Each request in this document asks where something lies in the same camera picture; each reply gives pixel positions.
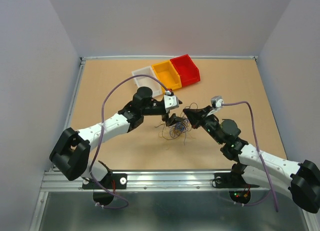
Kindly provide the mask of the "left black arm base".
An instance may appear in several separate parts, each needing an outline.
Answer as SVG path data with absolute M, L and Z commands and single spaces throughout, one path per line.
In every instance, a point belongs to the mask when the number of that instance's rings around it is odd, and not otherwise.
M 100 189 L 100 186 L 96 184 L 92 178 L 81 177 L 82 189 L 84 190 L 96 190 Z M 112 172 L 108 173 L 99 183 L 108 190 L 125 190 L 127 188 L 128 175 L 124 172 Z

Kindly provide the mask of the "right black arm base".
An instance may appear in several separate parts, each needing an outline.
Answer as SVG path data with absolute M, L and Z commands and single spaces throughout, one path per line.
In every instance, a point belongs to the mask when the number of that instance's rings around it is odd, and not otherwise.
M 248 184 L 240 174 L 236 174 L 232 171 L 216 172 L 213 175 L 211 185 L 217 189 L 259 188 L 258 185 Z

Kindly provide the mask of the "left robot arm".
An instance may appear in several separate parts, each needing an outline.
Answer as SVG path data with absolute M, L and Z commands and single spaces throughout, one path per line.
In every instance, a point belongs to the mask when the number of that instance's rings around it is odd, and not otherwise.
M 121 110 L 110 118 L 87 128 L 74 130 L 69 127 L 60 135 L 49 160 L 73 181 L 79 177 L 94 180 L 100 188 L 111 184 L 112 171 L 97 159 L 90 159 L 90 152 L 98 149 L 104 142 L 129 133 L 140 126 L 145 116 L 161 116 L 168 126 L 180 122 L 180 118 L 170 111 L 178 108 L 182 101 L 171 91 L 166 91 L 162 100 L 152 97 L 149 87 L 140 87 Z

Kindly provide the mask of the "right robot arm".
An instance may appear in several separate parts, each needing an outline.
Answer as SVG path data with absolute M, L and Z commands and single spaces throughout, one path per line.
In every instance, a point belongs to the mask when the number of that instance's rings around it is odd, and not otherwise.
M 193 129 L 203 128 L 219 145 L 220 151 L 236 164 L 230 173 L 231 183 L 269 188 L 288 196 L 301 209 L 316 214 L 320 210 L 320 170 L 310 160 L 290 161 L 258 148 L 239 137 L 235 121 L 219 122 L 214 109 L 185 108 L 183 113 Z

